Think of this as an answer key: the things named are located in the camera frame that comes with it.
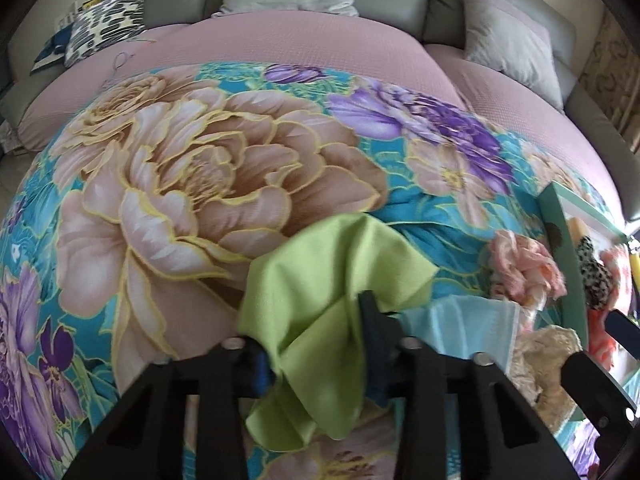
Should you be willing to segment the grey sofa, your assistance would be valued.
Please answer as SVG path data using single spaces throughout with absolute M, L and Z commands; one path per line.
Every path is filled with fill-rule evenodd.
M 32 101 L 62 73 L 62 62 L 34 70 L 38 44 L 53 35 L 53 20 L 64 4 L 79 0 L 36 0 L 32 10 L 12 18 L 16 33 L 1 44 L 1 117 L 18 127 Z M 149 27 L 206 20 L 222 0 L 146 0 L 144 17 Z M 576 27 L 546 0 L 508 0 L 543 24 L 552 39 L 555 66 L 563 87 L 570 86 L 568 64 L 578 51 Z M 427 44 L 464 44 L 462 0 L 355 0 L 360 16 L 403 30 Z

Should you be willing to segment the pink white scrunchie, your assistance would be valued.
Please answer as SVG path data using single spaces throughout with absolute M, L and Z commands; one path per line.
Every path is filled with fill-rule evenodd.
M 499 230 L 488 247 L 492 298 L 542 310 L 550 301 L 567 295 L 564 274 L 538 240 Z

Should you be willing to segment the floral teal blanket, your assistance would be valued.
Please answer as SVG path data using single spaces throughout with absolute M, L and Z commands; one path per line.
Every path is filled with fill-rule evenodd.
M 431 298 L 479 295 L 499 230 L 541 238 L 556 182 L 597 189 L 462 106 L 336 70 L 247 63 L 115 84 L 36 158 L 1 225 L 1 423 L 39 479 L 64 476 L 150 363 L 238 328 L 250 264 L 339 214 L 384 222 L 437 266 Z M 387 479 L 392 416 L 366 400 L 341 440 L 250 436 L 262 479 Z

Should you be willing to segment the black white patterned cushion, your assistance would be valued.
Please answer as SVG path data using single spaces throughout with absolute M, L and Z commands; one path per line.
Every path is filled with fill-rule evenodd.
M 103 0 L 78 15 L 65 50 L 64 66 L 90 58 L 145 31 L 145 0 Z

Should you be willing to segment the blue face mask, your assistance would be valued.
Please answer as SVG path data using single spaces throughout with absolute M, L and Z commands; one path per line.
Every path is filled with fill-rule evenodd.
M 438 353 L 459 359 L 489 354 L 504 372 L 510 370 L 521 307 L 509 300 L 447 296 L 395 315 L 408 336 Z

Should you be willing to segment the cream lace scrunchie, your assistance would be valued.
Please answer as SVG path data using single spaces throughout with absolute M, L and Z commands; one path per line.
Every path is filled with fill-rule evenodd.
M 515 339 L 508 377 L 552 434 L 558 434 L 575 411 L 576 403 L 561 385 L 561 370 L 581 351 L 576 332 L 557 325 Z

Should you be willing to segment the black white spotted scrunchie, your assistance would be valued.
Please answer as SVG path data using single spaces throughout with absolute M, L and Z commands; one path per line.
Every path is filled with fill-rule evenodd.
M 612 273 L 596 259 L 589 236 L 580 239 L 576 246 L 576 255 L 587 307 L 592 310 L 604 310 L 613 291 Z

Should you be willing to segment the grey pink right cushion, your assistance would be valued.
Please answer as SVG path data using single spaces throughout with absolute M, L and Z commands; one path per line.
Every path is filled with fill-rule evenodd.
M 563 107 L 548 29 L 506 0 L 463 0 L 464 58 Z

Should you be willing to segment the beige round powder puff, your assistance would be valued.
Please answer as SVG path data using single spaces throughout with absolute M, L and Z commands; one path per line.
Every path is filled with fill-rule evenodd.
M 585 237 L 591 237 L 589 226 L 582 219 L 572 217 L 566 222 L 567 229 L 570 231 L 570 238 L 575 246 L 577 246 Z

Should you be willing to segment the light green cloth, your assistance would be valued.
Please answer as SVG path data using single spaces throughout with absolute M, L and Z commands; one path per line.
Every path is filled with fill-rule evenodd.
M 254 260 L 238 331 L 262 345 L 276 375 L 245 421 L 255 442 L 290 452 L 316 434 L 347 437 L 366 393 L 358 295 L 373 292 L 382 312 L 421 307 L 437 272 L 368 214 L 326 218 Z

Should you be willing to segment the pink white striped fuzzy sock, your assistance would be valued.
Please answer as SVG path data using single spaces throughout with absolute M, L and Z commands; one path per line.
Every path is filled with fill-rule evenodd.
M 617 341 L 605 331 L 605 319 L 617 310 L 629 313 L 631 304 L 632 277 L 629 252 L 625 245 L 616 245 L 600 253 L 604 267 L 612 275 L 613 288 L 603 309 L 588 311 L 589 346 L 588 352 L 608 372 L 612 370 Z

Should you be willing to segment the teal white storage box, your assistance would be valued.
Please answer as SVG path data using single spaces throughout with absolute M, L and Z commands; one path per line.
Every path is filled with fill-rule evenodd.
M 576 246 L 570 238 L 567 220 L 572 217 L 582 219 L 589 226 L 596 259 L 602 263 L 600 253 L 616 245 L 628 249 L 628 237 L 590 203 L 576 193 L 556 182 L 549 183 L 537 197 L 544 228 L 546 229 L 550 252 L 564 274 L 567 295 L 560 298 L 551 313 L 549 321 L 565 328 L 571 328 L 579 337 L 582 348 L 588 351 L 589 328 L 587 300 L 582 286 Z M 628 315 L 636 314 L 634 281 L 632 281 L 631 304 Z M 619 344 L 614 356 L 612 376 L 627 390 L 634 400 L 639 399 L 639 364 Z

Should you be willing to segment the patterned curtain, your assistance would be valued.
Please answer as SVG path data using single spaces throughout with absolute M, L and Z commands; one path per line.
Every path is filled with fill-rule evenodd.
M 606 10 L 580 84 L 639 155 L 639 52 L 614 15 Z

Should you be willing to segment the yellow sponge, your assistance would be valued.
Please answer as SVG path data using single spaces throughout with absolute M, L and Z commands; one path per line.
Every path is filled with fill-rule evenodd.
M 636 291 L 636 296 L 640 294 L 640 256 L 638 252 L 631 254 L 629 256 L 630 268 L 631 268 L 631 276 L 634 281 L 634 290 Z

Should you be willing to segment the dark blue cushion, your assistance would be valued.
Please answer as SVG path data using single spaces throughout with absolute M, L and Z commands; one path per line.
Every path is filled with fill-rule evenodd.
M 56 32 L 43 46 L 35 59 L 32 74 L 45 70 L 51 66 L 63 64 L 66 55 L 66 48 L 70 42 L 73 26 L 68 25 Z

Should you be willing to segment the pink sofa seat cover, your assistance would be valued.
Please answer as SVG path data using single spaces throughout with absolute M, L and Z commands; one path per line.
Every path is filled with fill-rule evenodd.
M 521 133 L 577 170 L 601 194 L 616 220 L 638 210 L 628 159 L 607 162 L 626 145 L 582 89 L 564 110 L 532 90 L 443 44 L 421 46 L 399 29 L 365 18 L 268 11 L 157 27 L 114 44 L 57 76 L 16 125 L 31 151 L 42 150 L 81 107 L 116 81 L 153 68 L 206 62 L 266 62 L 346 70 L 468 106 Z

